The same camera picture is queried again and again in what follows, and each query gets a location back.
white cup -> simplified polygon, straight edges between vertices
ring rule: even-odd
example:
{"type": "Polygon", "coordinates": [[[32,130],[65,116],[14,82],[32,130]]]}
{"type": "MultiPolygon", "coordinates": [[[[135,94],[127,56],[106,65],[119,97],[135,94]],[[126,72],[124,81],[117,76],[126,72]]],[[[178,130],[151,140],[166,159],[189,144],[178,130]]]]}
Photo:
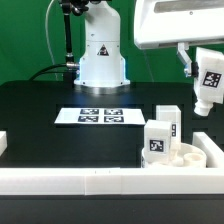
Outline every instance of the white cup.
{"type": "Polygon", "coordinates": [[[186,153],[184,155],[184,167],[205,168],[206,157],[201,153],[186,153]]]}

black tabletop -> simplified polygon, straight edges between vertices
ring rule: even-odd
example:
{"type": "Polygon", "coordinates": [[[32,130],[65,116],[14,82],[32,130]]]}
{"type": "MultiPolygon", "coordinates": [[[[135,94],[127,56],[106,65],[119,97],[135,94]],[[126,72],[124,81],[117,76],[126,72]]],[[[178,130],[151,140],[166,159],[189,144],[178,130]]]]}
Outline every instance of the black tabletop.
{"type": "Polygon", "coordinates": [[[194,114],[195,101],[193,86],[182,83],[134,83],[123,93],[93,95],[63,82],[8,82],[0,87],[0,130],[8,138],[0,166],[140,167],[144,126],[55,125],[62,107],[138,108],[147,121],[155,119],[156,105],[177,105],[182,142],[204,131],[223,149],[224,106],[204,118],[194,114]]]}

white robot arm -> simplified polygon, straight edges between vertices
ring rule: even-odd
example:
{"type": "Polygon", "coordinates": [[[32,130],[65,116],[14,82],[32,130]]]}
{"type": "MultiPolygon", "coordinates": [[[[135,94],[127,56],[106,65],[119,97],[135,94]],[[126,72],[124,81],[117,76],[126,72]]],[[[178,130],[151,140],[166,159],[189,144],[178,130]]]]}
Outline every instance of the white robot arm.
{"type": "Polygon", "coordinates": [[[177,47],[186,76],[195,70],[195,112],[207,116],[213,102],[222,103],[224,56],[197,48],[197,64],[186,50],[192,45],[224,43],[223,0],[137,0],[134,39],[140,49],[177,47]]]}
{"type": "Polygon", "coordinates": [[[80,59],[76,85],[116,88],[130,84],[120,54],[120,16],[106,1],[89,3],[85,13],[86,51],[80,59]]]}
{"type": "MultiPolygon", "coordinates": [[[[69,14],[85,14],[86,50],[80,59],[76,86],[93,93],[116,92],[130,81],[125,77],[125,59],[120,54],[120,16],[107,1],[60,0],[65,27],[70,27],[69,14]]],[[[66,29],[67,65],[74,59],[70,28],[66,29]]]]}

black table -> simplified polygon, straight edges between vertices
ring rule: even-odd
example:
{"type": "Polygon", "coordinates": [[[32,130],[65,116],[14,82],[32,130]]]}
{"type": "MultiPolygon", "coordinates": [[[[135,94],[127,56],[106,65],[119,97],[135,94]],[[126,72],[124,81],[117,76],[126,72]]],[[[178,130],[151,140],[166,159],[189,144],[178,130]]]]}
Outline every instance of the black table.
{"type": "MultiPolygon", "coordinates": [[[[143,126],[55,125],[62,107],[138,108],[155,119],[156,105],[182,111],[182,142],[206,132],[224,149],[224,106],[193,112],[191,84],[133,83],[127,92],[91,95],[63,82],[14,81],[0,87],[0,130],[8,148],[0,167],[140,167],[143,126]]],[[[223,223],[223,195],[1,196],[1,223],[223,223]]]]}

white paper sheet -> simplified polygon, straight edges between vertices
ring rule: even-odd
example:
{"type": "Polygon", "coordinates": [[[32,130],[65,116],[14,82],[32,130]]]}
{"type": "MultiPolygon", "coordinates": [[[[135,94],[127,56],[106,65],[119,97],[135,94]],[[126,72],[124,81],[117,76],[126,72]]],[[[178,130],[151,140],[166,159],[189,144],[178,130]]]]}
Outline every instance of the white paper sheet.
{"type": "Polygon", "coordinates": [[[134,124],[144,125],[140,109],[62,108],[55,124],[134,124]]]}

